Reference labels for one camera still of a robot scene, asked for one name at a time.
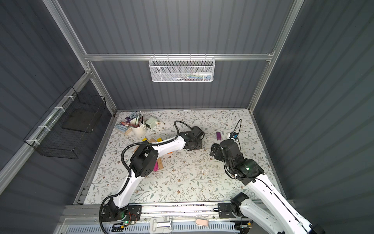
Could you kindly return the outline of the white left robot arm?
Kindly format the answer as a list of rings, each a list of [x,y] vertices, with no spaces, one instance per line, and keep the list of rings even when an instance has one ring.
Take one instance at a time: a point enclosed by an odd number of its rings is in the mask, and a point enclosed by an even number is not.
[[[205,133],[199,127],[190,127],[186,132],[179,132],[175,137],[149,143],[146,141],[133,143],[121,153],[121,162],[128,176],[115,195],[107,196],[99,208],[100,222],[138,221],[142,213],[141,205],[130,205],[130,198],[140,181],[154,171],[157,160],[178,150],[199,150]]]

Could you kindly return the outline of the magenta building block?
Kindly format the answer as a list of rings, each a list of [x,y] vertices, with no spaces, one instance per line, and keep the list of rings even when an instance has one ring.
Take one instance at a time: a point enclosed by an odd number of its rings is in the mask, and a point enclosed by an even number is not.
[[[158,162],[156,162],[153,171],[157,172],[158,170],[159,170]]]

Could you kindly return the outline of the purple building block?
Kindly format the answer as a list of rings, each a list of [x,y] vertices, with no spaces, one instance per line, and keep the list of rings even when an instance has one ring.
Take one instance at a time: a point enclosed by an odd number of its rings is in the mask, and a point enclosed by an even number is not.
[[[222,139],[222,136],[221,136],[221,133],[220,132],[216,132],[216,138],[218,140],[221,140]]]

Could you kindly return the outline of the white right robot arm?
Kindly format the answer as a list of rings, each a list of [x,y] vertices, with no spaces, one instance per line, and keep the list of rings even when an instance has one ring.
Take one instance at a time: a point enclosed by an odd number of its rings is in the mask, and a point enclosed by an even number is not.
[[[304,218],[274,187],[262,167],[252,159],[244,158],[238,144],[232,139],[214,143],[210,156],[224,163],[229,177],[247,186],[265,204],[267,211],[240,192],[230,200],[231,212],[235,217],[247,217],[269,234],[324,234],[325,230]]]

